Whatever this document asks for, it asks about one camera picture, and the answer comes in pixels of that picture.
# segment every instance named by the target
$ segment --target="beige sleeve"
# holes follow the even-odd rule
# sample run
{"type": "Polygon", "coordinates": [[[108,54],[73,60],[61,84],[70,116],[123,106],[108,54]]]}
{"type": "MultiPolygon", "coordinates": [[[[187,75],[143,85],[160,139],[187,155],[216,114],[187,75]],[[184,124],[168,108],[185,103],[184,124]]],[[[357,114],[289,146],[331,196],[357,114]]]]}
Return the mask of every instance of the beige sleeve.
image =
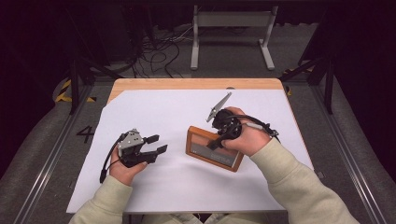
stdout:
{"type": "Polygon", "coordinates": [[[132,187],[108,175],[93,198],[73,215],[70,223],[122,223],[122,213],[131,193],[132,187]]]}
{"type": "Polygon", "coordinates": [[[341,198],[316,174],[272,139],[250,157],[260,168],[273,197],[292,223],[358,223],[341,198]]]}

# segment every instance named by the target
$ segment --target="white stand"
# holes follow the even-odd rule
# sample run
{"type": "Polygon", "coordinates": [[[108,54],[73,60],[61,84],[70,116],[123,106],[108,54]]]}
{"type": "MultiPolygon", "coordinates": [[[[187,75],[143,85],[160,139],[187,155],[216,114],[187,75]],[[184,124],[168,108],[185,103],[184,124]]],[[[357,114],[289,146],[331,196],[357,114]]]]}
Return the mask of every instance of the white stand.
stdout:
{"type": "Polygon", "coordinates": [[[194,6],[193,31],[194,39],[192,43],[191,70],[198,69],[199,39],[198,27],[208,26],[246,26],[246,27],[266,27],[265,38],[259,40],[262,55],[269,70],[274,70],[275,66],[268,50],[268,41],[274,26],[277,7],[272,11],[259,12],[198,12],[198,6],[194,6]]]}

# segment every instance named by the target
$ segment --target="hand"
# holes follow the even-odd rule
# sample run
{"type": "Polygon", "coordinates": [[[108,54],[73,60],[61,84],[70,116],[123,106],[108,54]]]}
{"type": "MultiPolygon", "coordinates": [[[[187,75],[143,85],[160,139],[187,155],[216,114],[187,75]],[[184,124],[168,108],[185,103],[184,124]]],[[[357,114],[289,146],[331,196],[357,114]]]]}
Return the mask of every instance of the hand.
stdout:
{"type": "MultiPolygon", "coordinates": [[[[235,115],[245,115],[245,113],[236,107],[226,107],[235,115]]],[[[248,127],[246,123],[252,122],[248,119],[239,119],[242,123],[242,132],[239,137],[234,140],[227,139],[221,141],[221,144],[228,149],[235,149],[247,156],[253,156],[262,149],[271,140],[268,133],[255,128],[248,127]]]]}
{"type": "Polygon", "coordinates": [[[128,168],[119,161],[119,153],[117,147],[114,147],[113,152],[111,153],[111,161],[110,164],[114,162],[110,166],[110,175],[114,178],[118,179],[122,184],[130,186],[132,181],[134,180],[134,176],[137,175],[139,172],[144,170],[148,165],[145,161],[128,168]]]}

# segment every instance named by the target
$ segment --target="wooden picture frame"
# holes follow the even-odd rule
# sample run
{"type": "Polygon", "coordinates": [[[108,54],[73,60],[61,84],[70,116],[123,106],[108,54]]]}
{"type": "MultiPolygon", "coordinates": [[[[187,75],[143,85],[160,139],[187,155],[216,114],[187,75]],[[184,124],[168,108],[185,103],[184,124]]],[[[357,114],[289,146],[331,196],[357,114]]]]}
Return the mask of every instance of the wooden picture frame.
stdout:
{"type": "Polygon", "coordinates": [[[216,140],[219,135],[206,130],[190,126],[187,131],[186,154],[201,161],[206,161],[226,170],[236,172],[244,154],[237,150],[207,147],[210,141],[216,140]]]}

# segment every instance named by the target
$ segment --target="person's right hand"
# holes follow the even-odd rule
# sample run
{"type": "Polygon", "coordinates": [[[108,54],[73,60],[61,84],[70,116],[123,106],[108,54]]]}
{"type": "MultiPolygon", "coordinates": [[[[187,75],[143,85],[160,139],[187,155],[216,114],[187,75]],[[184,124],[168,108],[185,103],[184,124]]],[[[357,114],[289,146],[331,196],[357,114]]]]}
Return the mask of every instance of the person's right hand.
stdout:
{"type": "MultiPolygon", "coordinates": [[[[245,115],[245,113],[236,107],[226,107],[235,115],[245,115]]],[[[228,149],[235,149],[247,156],[252,156],[262,149],[271,140],[271,137],[265,131],[248,127],[246,123],[253,122],[248,119],[239,119],[242,123],[241,135],[234,140],[227,139],[221,141],[221,144],[228,149]]]]}

